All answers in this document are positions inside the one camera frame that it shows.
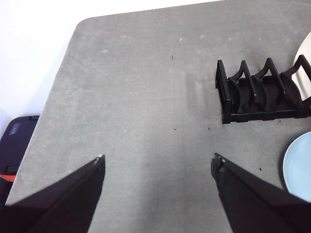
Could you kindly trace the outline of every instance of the plate rim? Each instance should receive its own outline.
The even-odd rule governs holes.
[[[306,132],[306,133],[300,135],[299,137],[297,137],[297,138],[296,138],[293,142],[291,142],[291,144],[287,147],[287,149],[286,149],[286,151],[285,151],[285,154],[284,154],[283,166],[282,166],[283,178],[284,178],[284,182],[285,182],[286,188],[287,188],[287,190],[288,190],[291,194],[293,194],[293,193],[292,193],[292,190],[289,189],[288,182],[286,181],[285,169],[284,169],[285,160],[286,160],[286,158],[288,157],[288,154],[287,154],[287,153],[288,153],[288,150],[290,149],[290,147],[293,146],[293,144],[294,144],[298,139],[300,139],[301,137],[304,137],[305,135],[310,134],[310,133],[311,133],[311,131]]]

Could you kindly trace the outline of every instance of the plastic dish rack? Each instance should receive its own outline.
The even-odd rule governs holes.
[[[255,75],[250,75],[246,62],[242,61],[239,71],[227,78],[223,62],[218,60],[215,86],[219,91],[223,124],[311,116],[311,97],[302,101],[292,80],[301,66],[311,80],[311,67],[304,55],[280,74],[271,58]]]

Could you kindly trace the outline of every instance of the black case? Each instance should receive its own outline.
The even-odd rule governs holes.
[[[0,174],[16,175],[39,116],[18,117],[10,122],[0,140]],[[4,204],[13,182],[0,178],[0,204]]]

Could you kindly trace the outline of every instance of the gray felt surface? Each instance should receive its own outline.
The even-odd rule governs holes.
[[[233,75],[292,66],[309,0],[225,0],[78,24],[8,204],[98,154],[104,190],[90,233],[228,233],[214,152],[281,187],[285,149],[311,118],[221,124],[217,60]]]

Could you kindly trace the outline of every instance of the white plate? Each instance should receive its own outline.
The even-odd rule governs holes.
[[[311,132],[301,135],[287,148],[283,175],[291,194],[311,202]]]
[[[311,63],[310,48],[311,48],[311,32],[307,35],[307,37],[300,45],[294,60],[294,64],[297,61],[298,56],[301,54],[303,54],[308,60],[308,62]],[[311,96],[311,82],[302,67],[300,67],[300,69],[295,74],[292,75],[292,80],[298,87],[303,101]]]

